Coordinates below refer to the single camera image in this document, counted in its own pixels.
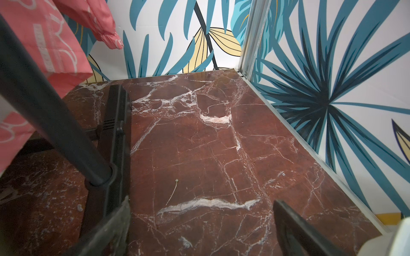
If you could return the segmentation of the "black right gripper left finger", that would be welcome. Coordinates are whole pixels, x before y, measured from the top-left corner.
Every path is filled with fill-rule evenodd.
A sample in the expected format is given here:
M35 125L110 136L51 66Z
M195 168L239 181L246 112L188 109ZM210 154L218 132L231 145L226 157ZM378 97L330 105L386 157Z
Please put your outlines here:
M129 196L84 237L65 256L125 256L131 222Z

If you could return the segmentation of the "pink hooded jacket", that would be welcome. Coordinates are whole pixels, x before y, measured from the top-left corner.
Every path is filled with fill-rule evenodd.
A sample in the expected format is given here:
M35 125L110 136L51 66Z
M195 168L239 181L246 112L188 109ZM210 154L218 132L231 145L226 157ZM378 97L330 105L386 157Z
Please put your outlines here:
M1 16L61 98L93 74L64 16L108 48L124 47L106 1L1 1Z

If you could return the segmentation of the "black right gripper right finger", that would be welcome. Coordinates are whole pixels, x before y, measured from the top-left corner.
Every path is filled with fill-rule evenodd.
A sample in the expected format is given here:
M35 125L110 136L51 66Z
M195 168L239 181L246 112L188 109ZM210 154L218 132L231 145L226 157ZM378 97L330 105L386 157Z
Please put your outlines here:
M284 256L345 255L284 201L274 201L273 215L278 243Z

